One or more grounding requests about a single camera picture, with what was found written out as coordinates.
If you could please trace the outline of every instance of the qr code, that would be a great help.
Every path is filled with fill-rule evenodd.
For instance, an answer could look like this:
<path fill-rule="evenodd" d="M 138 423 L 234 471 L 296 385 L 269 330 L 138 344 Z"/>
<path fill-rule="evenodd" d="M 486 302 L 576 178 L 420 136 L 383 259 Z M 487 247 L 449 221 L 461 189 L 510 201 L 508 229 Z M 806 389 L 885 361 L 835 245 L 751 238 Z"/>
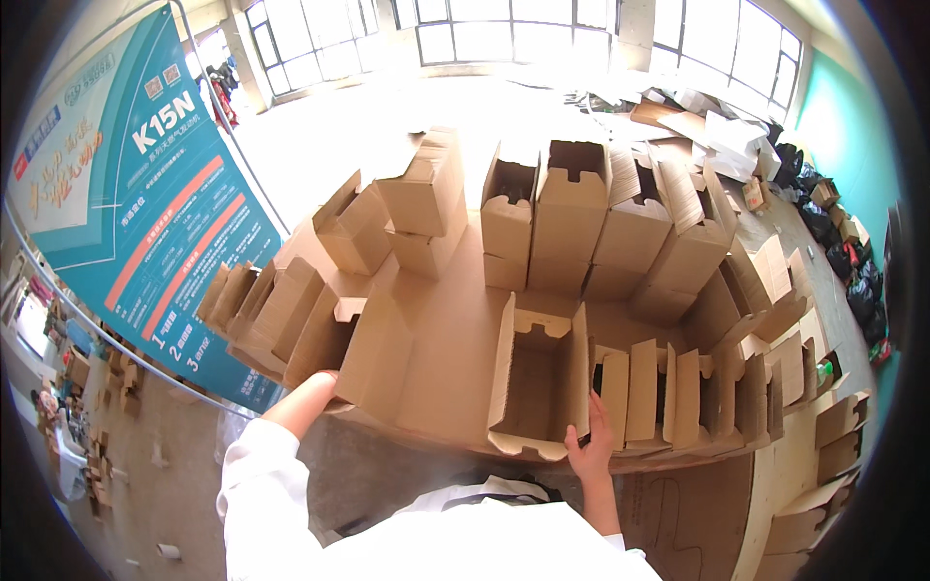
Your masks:
<path fill-rule="evenodd" d="M 157 97 L 162 92 L 162 89 L 162 80 L 157 76 L 145 84 L 145 92 L 148 94 L 149 99 Z"/>
<path fill-rule="evenodd" d="M 180 71 L 178 71 L 178 65 L 173 64 L 167 69 L 162 71 L 162 75 L 165 77 L 165 82 L 169 85 L 172 85 L 175 81 L 180 79 Z"/>

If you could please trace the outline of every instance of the white shirt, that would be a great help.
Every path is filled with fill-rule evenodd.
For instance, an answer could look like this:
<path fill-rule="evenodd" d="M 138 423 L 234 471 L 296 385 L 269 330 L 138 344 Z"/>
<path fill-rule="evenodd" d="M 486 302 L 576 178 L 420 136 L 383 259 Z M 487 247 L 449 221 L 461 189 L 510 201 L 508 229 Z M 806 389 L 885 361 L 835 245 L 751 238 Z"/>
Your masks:
<path fill-rule="evenodd" d="M 227 578 L 659 580 L 642 551 L 624 550 L 622 535 L 600 536 L 564 502 L 418 509 L 434 504 L 424 500 L 431 493 L 323 549 L 307 528 L 309 471 L 295 458 L 298 447 L 287 429 L 255 419 L 227 450 L 217 496 Z M 501 482 L 533 486 L 481 486 Z M 454 488 L 474 494 L 473 487 L 437 493 L 461 497 Z"/>

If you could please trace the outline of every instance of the plastic bottle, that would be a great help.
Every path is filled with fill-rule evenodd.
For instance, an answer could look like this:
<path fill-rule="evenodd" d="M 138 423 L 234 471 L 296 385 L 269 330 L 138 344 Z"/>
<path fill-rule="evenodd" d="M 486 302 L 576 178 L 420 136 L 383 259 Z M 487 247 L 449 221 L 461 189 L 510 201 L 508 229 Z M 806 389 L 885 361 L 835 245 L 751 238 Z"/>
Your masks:
<path fill-rule="evenodd" d="M 826 363 L 817 364 L 817 387 L 823 385 L 823 382 L 827 380 L 827 376 L 833 375 L 833 363 L 827 361 Z"/>

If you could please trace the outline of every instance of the blue banner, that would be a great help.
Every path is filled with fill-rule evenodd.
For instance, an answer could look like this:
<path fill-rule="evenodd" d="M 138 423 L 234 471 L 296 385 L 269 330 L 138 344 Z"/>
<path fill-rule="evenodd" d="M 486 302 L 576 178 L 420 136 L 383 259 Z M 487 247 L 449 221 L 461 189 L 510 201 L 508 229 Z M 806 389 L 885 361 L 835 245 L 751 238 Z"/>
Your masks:
<path fill-rule="evenodd" d="M 277 386 L 196 317 L 220 262 L 263 267 L 281 236 L 157 9 L 33 104 L 7 184 L 48 263 L 162 365 L 263 412 Z"/>

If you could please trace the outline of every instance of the window frame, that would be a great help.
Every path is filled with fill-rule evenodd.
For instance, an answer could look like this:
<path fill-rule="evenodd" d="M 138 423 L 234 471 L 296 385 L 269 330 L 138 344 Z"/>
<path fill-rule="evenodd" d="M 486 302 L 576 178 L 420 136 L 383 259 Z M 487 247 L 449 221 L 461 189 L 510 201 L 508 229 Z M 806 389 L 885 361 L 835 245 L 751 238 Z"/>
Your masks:
<path fill-rule="evenodd" d="M 611 22 L 608 22 L 604 28 L 597 26 L 591 26 L 590 24 L 581 24 L 578 22 L 578 0 L 572 0 L 572 22 L 570 24 L 565 24 L 563 22 L 547 22 L 543 20 L 519 20 L 513 17 L 513 1 L 508 2 L 508 12 L 510 17 L 508 19 L 491 19 L 491 20 L 454 20 L 452 18 L 452 2 L 451 0 L 445 1 L 445 14 L 446 18 L 443 20 L 428 20 L 423 21 L 419 15 L 419 0 L 410 0 L 413 3 L 414 14 L 416 16 L 416 23 L 413 26 L 407 28 L 413 28 L 414 33 L 417 37 L 417 52 L 419 55 L 419 66 L 420 67 L 435 67 L 435 66 L 445 66 L 450 64 L 474 64 L 474 63 L 494 63 L 494 62 L 510 62 L 515 64 L 534 64 L 531 61 L 517 60 L 516 58 L 516 36 L 514 33 L 514 24 L 546 24 L 550 26 L 562 26 L 565 28 L 570 28 L 572 31 L 572 47 L 575 46 L 575 30 L 590 30 L 596 32 L 602 32 L 605 34 L 606 40 L 606 51 L 607 51 L 607 68 L 604 71 L 604 74 L 608 74 L 610 71 L 610 65 L 613 60 L 613 37 L 619 35 L 620 29 L 620 6 L 623 4 L 622 0 L 616 0 L 613 16 L 613 26 L 611 27 Z M 401 27 L 401 21 L 399 12 L 397 10 L 397 0 L 391 0 L 391 9 L 394 15 L 394 25 L 397 27 L 397 30 L 404 30 Z M 455 33 L 455 24 L 461 24 L 466 22 L 506 22 L 510 25 L 511 29 L 511 57 L 509 59 L 496 59 L 496 60 L 464 60 L 458 58 L 458 47 L 456 45 L 456 33 Z M 436 62 L 424 62 L 423 61 L 423 47 L 420 44 L 419 39 L 419 29 L 423 26 L 434 26 L 436 24 L 448 24 L 449 25 L 449 34 L 452 40 L 452 60 L 445 61 L 436 61 Z"/>
<path fill-rule="evenodd" d="M 371 35 L 373 35 L 373 34 L 377 34 L 377 33 L 380 32 L 380 27 L 379 27 L 380 25 L 379 25 L 379 23 L 378 23 L 378 6 L 377 6 L 375 0 L 342 0 L 343 5 L 345 6 L 345 9 L 346 9 L 346 19 L 347 19 L 347 21 L 349 22 L 349 29 L 352 30 L 352 39 L 351 39 L 351 40 L 344 40 L 344 41 L 340 41 L 340 42 L 337 42 L 337 43 L 333 43 L 333 44 L 331 44 L 331 45 L 324 45 L 324 46 L 317 46 L 316 43 L 313 41 L 313 34 L 312 34 L 311 28 L 310 28 L 310 21 L 309 21 L 308 18 L 307 18 L 307 12 L 306 12 L 306 10 L 305 10 L 304 7 L 303 7 L 303 2 L 302 2 L 301 0 L 296 0 L 296 2 L 297 2 L 297 5 L 300 7 L 300 14 L 303 16 L 303 23 L 304 23 L 304 26 L 307 28 L 307 35 L 308 35 L 308 37 L 309 37 L 309 39 L 310 39 L 311 50 L 309 50 L 309 51 L 307 51 L 307 52 L 304 52 L 304 53 L 301 53 L 301 54 L 299 54 L 299 55 L 297 55 L 297 56 L 295 56 L 295 57 L 291 57 L 291 58 L 288 59 L 288 60 L 284 60 L 284 59 L 281 58 L 281 52 L 279 51 L 277 41 L 276 41 L 275 38 L 274 38 L 274 28 L 272 27 L 272 19 L 271 19 L 271 17 L 268 15 L 268 8 L 267 8 L 266 6 L 264 6 L 265 0 L 258 0 L 258 2 L 253 2 L 252 4 L 249 5 L 248 8 L 246 8 L 245 10 L 243 10 L 243 11 L 246 13 L 246 23 L 248 24 L 249 35 L 251 36 L 251 38 L 252 38 L 252 43 L 253 43 L 253 45 L 254 45 L 254 47 L 255 47 L 255 49 L 256 49 L 255 52 L 256 52 L 256 54 L 259 56 L 259 63 L 261 64 L 261 69 L 262 69 L 262 71 L 265 73 L 265 77 L 266 77 L 266 78 L 268 77 L 268 71 L 269 71 L 269 69 L 273 69 L 273 68 L 275 68 L 275 67 L 281 67 L 281 70 L 282 70 L 282 72 L 283 72 L 284 75 L 285 75 L 285 79 L 287 80 L 287 84 L 290 86 L 290 88 L 289 88 L 287 91 L 285 91 L 284 93 L 277 93 L 277 92 L 274 91 L 274 87 L 272 87 L 272 93 L 274 94 L 274 98 L 275 98 L 275 99 L 279 99 L 279 98 L 281 98 L 281 97 L 290 95 L 291 93 L 295 93 L 295 92 L 297 92 L 297 91 L 303 90 L 303 89 L 307 88 L 308 86 L 313 86 L 313 85 L 318 85 L 318 84 L 320 84 L 320 83 L 326 83 L 326 82 L 329 82 L 329 81 L 336 81 L 336 80 L 338 80 L 338 79 L 329 79 L 329 78 L 326 78 L 326 75 L 324 74 L 323 66 L 322 66 L 322 64 L 321 64 L 321 62 L 320 62 L 320 56 L 319 56 L 319 53 L 320 53 L 320 52 L 322 52 L 323 50 L 326 50 L 327 48 L 332 48 L 333 46 L 340 46 L 340 45 L 346 45 L 346 44 L 352 43 L 353 47 L 355 48 L 355 57 L 358 59 L 358 68 L 359 68 L 359 71 L 360 71 L 361 73 L 370 73 L 370 72 L 371 72 L 371 71 L 365 69 L 365 65 L 364 65 L 363 62 L 362 62 L 362 55 L 361 55 L 361 53 L 359 52 L 359 49 L 358 49 L 358 41 L 361 40 L 361 39 L 363 39 L 363 38 L 367 38 L 368 36 L 371 36 Z M 355 4 L 358 6 L 359 18 L 360 18 L 360 20 L 361 20 L 361 22 L 362 22 L 362 29 L 363 29 L 363 31 L 364 31 L 364 33 L 365 33 L 364 36 L 355 36 L 355 30 L 354 30 L 353 27 L 352 27 L 352 19 L 351 19 L 350 15 L 349 15 L 349 6 L 348 6 L 348 4 L 349 4 L 350 2 L 355 3 Z M 370 3 L 372 4 L 372 15 L 373 15 L 374 18 L 375 18 L 375 27 L 374 27 L 375 30 L 374 30 L 374 32 L 369 32 L 369 31 L 368 31 L 368 29 L 369 29 L 371 26 L 370 26 L 370 23 L 367 21 L 367 18 L 366 18 L 366 16 L 365 16 L 365 9 L 362 8 L 362 3 L 363 3 L 363 2 L 370 2 Z M 254 8 L 255 6 L 257 6 L 258 4 L 262 4 L 262 9 L 265 11 L 265 20 L 264 20 L 263 22 L 260 22 L 259 24 L 253 25 L 253 24 L 252 24 L 252 19 L 249 17 L 249 10 L 251 10 L 252 8 Z M 259 42 L 258 42 L 258 39 L 257 39 L 256 36 L 255 36 L 255 31 L 256 31 L 257 29 L 261 28 L 262 26 L 265 26 L 265 27 L 267 28 L 267 30 L 268 30 L 268 36 L 269 36 L 269 38 L 271 39 L 271 42 L 272 42 L 272 49 L 274 50 L 274 56 L 277 58 L 277 61 L 274 62 L 274 63 L 272 63 L 271 65 L 267 64 L 267 63 L 265 62 L 265 58 L 262 57 L 262 55 L 261 55 L 261 49 L 259 48 Z M 287 64 L 288 62 L 291 62 L 292 60 L 302 59 L 302 58 L 306 57 L 307 55 L 313 55 L 313 60 L 314 60 L 314 62 L 316 62 L 316 70 L 317 70 L 317 72 L 320 73 L 320 79 L 321 79 L 321 80 L 318 81 L 317 83 L 310 83 L 309 85 L 294 87 L 294 85 L 293 85 L 293 84 L 291 83 L 291 81 L 290 81 L 290 77 L 287 75 L 287 69 L 285 69 L 285 64 Z"/>
<path fill-rule="evenodd" d="M 776 65 L 776 68 L 775 68 L 775 76 L 772 78 L 772 88 L 769 89 L 768 95 L 766 95 L 765 93 L 759 92 L 755 87 L 750 86 L 746 81 L 736 78 L 733 75 L 733 70 L 737 63 L 737 52 L 739 51 L 739 40 L 740 40 L 739 39 L 739 24 L 740 24 L 740 19 L 742 18 L 742 10 L 743 10 L 744 1 L 749 2 L 753 6 L 759 8 L 759 10 L 763 11 L 763 13 L 765 13 L 769 18 L 771 18 L 775 23 L 777 23 L 778 26 L 781 27 L 781 36 L 779 37 L 779 42 L 778 42 L 778 58 L 777 58 L 778 64 Z M 694 62 L 698 62 L 704 65 L 705 67 L 710 67 L 711 69 L 714 69 L 716 72 L 725 75 L 727 89 L 730 88 L 733 81 L 736 81 L 737 83 L 744 85 L 749 90 L 755 92 L 759 96 L 766 99 L 766 108 L 765 108 L 766 115 L 768 115 L 768 108 L 771 107 L 772 105 L 775 105 L 781 109 L 784 109 L 785 118 L 781 120 L 780 122 L 780 124 L 784 124 L 785 121 L 788 119 L 788 113 L 791 110 L 791 104 L 794 102 L 794 97 L 795 97 L 794 92 L 797 90 L 798 79 L 801 73 L 801 58 L 804 56 L 804 43 L 801 42 L 801 39 L 798 38 L 798 35 L 793 33 L 791 29 L 789 29 L 787 26 L 782 24 L 777 18 L 772 16 L 767 10 L 760 7 L 755 2 L 752 2 L 751 0 L 739 0 L 737 4 L 737 43 L 734 45 L 734 48 L 733 48 L 733 58 L 730 60 L 730 71 L 729 72 L 721 71 L 717 67 L 714 67 L 704 62 L 701 59 L 696 59 L 695 57 L 692 57 L 691 55 L 684 54 L 684 19 L 685 19 L 685 16 L 687 15 L 687 6 L 688 6 L 688 0 L 682 0 L 682 14 L 679 18 L 679 21 L 681 22 L 681 28 L 679 29 L 679 32 L 678 32 L 678 48 L 664 45 L 660 42 L 656 42 L 655 40 L 653 40 L 652 46 L 655 48 L 661 48 L 662 50 L 667 50 L 673 53 L 677 57 L 677 60 L 675 63 L 676 72 L 681 70 L 682 58 L 687 58 L 687 59 L 693 60 Z M 798 57 L 797 58 L 786 53 L 784 49 L 782 48 L 781 37 L 784 36 L 785 33 L 790 34 L 791 36 L 794 37 L 795 40 L 798 41 Z M 791 79 L 791 93 L 789 95 L 788 102 L 785 104 L 779 103 L 778 101 L 775 100 L 775 89 L 778 86 L 778 78 L 779 78 L 779 75 L 781 74 L 781 57 L 782 56 L 786 57 L 788 60 L 794 63 L 794 78 Z"/>

